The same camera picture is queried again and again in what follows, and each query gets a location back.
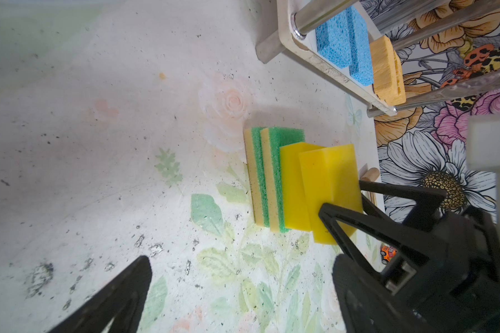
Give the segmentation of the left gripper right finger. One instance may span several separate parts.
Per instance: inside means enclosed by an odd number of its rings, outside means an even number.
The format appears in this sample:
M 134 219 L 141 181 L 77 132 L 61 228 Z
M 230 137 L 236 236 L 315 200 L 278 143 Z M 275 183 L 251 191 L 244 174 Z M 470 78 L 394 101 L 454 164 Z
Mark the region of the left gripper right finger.
M 332 278 L 348 332 L 436 331 L 346 255 L 337 256 Z

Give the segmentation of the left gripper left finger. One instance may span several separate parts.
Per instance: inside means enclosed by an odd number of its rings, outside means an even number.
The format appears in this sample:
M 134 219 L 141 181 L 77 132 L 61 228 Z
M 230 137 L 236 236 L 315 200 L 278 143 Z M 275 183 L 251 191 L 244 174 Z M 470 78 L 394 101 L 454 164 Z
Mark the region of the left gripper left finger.
M 52 332 L 136 332 L 144 310 L 152 270 L 141 255 Z

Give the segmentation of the yellow sponge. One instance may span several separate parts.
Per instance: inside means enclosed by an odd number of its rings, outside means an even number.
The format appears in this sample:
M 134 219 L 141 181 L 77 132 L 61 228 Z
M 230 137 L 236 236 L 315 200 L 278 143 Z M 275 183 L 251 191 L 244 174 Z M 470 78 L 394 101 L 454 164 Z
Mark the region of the yellow sponge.
M 335 245 L 318 213 L 325 203 L 363 212 L 354 145 L 303 152 L 299 161 L 314 242 Z
M 283 213 L 287 229 L 311 231 L 299 155 L 321 148 L 305 142 L 280 148 Z

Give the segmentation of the blue sponge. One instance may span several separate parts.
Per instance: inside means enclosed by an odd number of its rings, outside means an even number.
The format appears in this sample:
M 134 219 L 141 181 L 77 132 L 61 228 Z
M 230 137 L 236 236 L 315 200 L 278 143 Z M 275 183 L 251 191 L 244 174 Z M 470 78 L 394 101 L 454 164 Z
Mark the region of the blue sponge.
M 315 29 L 317 52 L 338 68 L 351 65 L 347 12 L 343 11 Z
M 370 86 L 374 82 L 374 75 L 365 20 L 354 6 L 347 8 L 346 16 L 351 49 L 349 75 L 361 85 Z

